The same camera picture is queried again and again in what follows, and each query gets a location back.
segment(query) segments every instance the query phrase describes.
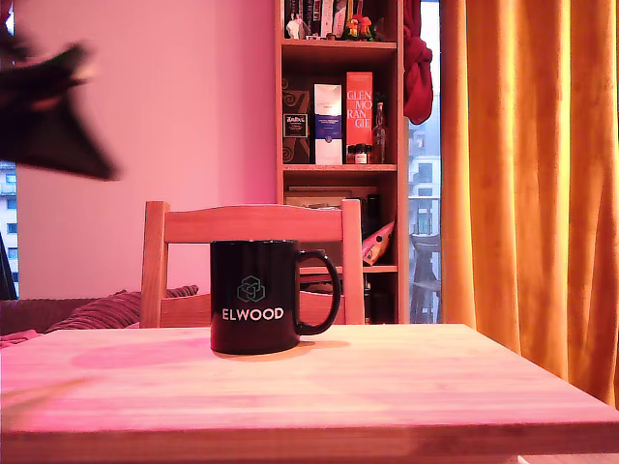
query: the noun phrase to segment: wooden shelf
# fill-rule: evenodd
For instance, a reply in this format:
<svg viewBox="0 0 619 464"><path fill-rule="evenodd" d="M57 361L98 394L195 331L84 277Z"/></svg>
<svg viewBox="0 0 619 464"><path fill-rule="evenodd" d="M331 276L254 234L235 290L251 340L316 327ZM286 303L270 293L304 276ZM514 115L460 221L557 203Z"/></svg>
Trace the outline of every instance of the wooden shelf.
<svg viewBox="0 0 619 464"><path fill-rule="evenodd" d="M285 1L275 0L275 89L276 89L276 191L283 204L293 188L315 190L354 190L353 196L379 195L381 221L396 220L394 235L386 255L387 265L364 266L372 288L388 294L395 304L394 320L406 323L410 316L409 299L409 231L408 231L408 122L404 117L404 1L366 2L364 15L372 21L383 20L390 42L354 42L327 40L294 40L284 37ZM345 111L347 73L371 72L374 94L385 102L387 154L389 164L345 164L322 166L283 163L283 90L309 92L309 117L313 108L311 96L315 84L341 86L342 110ZM342 111L342 145L345 144L345 112ZM309 124L308 144L314 143L315 128ZM308 262L301 269L303 282L323 281L327 270Z"/></svg>
<svg viewBox="0 0 619 464"><path fill-rule="evenodd" d="M318 164L285 164L286 172L396 172L395 164L340 164L336 166L322 166Z"/></svg>
<svg viewBox="0 0 619 464"><path fill-rule="evenodd" d="M398 44L392 42L281 41L281 60L286 65L337 63L340 66L364 64L371 67L389 61L397 53Z"/></svg>
<svg viewBox="0 0 619 464"><path fill-rule="evenodd" d="M284 164L283 177L287 181L304 185L311 179L322 179L325 182L349 180L357 182L377 180L382 176L394 175L398 172L395 164L342 164L338 166L319 166L316 164Z"/></svg>
<svg viewBox="0 0 619 464"><path fill-rule="evenodd" d="M338 273L341 274L341 266L337 266ZM378 265L378 266L364 266L364 274L381 274L381 273L396 273L398 266ZM306 266L300 268L299 272L301 276L307 276L312 274L325 275L329 272L324 266Z"/></svg>

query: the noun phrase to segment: chair backrest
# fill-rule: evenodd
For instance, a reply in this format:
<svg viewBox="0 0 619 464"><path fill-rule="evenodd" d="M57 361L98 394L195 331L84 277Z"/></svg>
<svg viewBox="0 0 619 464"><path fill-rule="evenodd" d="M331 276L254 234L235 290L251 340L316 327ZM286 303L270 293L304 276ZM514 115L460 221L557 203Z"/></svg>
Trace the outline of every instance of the chair backrest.
<svg viewBox="0 0 619 464"><path fill-rule="evenodd" d="M364 323L361 210L358 200L341 209L313 210L288 205L235 205L170 212L163 201L146 202L140 328L206 326L210 295L166 298L169 244L209 244L221 240L342 242L343 295L336 323ZM331 295L302 292L305 322L324 317Z"/></svg>

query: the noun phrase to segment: wooden table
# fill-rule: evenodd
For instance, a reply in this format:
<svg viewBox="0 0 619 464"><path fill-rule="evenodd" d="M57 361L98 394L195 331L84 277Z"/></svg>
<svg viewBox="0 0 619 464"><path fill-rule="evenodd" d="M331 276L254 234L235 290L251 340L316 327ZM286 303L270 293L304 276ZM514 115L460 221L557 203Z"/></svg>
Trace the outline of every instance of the wooden table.
<svg viewBox="0 0 619 464"><path fill-rule="evenodd" d="M4 349L2 462L516 462L619 452L619 412L459 325L334 326L273 355L209 329Z"/></svg>

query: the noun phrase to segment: building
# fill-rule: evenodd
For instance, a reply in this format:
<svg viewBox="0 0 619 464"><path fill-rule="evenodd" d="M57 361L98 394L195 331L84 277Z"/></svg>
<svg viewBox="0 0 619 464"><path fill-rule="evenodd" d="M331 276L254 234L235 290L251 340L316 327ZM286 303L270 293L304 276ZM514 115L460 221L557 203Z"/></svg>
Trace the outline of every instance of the building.
<svg viewBox="0 0 619 464"><path fill-rule="evenodd" d="M0 234L4 242L15 291L19 295L19 256L17 250L17 183L15 164L0 161Z"/></svg>

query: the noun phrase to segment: glenmorangie box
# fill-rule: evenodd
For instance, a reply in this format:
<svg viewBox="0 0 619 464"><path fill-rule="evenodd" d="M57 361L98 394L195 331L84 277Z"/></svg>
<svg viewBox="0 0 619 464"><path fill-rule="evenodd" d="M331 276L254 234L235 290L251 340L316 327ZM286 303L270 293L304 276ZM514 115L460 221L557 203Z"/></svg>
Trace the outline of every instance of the glenmorangie box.
<svg viewBox="0 0 619 464"><path fill-rule="evenodd" d="M358 143L371 145L371 72L346 73L346 148Z"/></svg>

